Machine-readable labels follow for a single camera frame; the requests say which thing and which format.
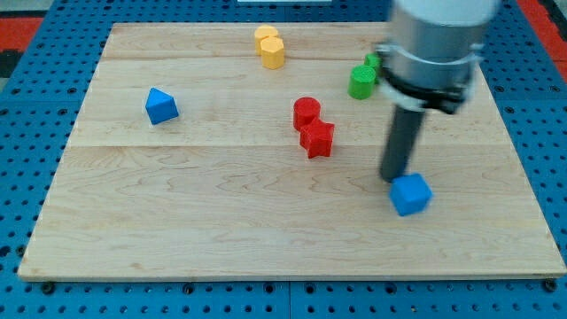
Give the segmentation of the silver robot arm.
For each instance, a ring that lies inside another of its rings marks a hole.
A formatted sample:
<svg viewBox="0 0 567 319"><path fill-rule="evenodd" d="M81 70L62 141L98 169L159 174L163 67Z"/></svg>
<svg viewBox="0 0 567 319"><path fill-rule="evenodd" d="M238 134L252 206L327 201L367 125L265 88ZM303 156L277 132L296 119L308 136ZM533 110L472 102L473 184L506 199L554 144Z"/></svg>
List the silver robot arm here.
<svg viewBox="0 0 567 319"><path fill-rule="evenodd" d="M456 113L475 89L484 34L500 0L393 0L376 44L383 92L412 112Z"/></svg>

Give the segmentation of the green block behind arm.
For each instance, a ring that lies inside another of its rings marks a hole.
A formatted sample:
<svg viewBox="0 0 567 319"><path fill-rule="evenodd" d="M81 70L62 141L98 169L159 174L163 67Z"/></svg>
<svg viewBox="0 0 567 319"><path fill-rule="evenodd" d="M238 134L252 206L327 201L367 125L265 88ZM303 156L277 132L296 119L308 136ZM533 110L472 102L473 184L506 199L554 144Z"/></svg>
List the green block behind arm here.
<svg viewBox="0 0 567 319"><path fill-rule="evenodd" d="M376 73L375 84L380 83L382 59L376 53L367 53L364 57L364 65L374 69Z"/></svg>

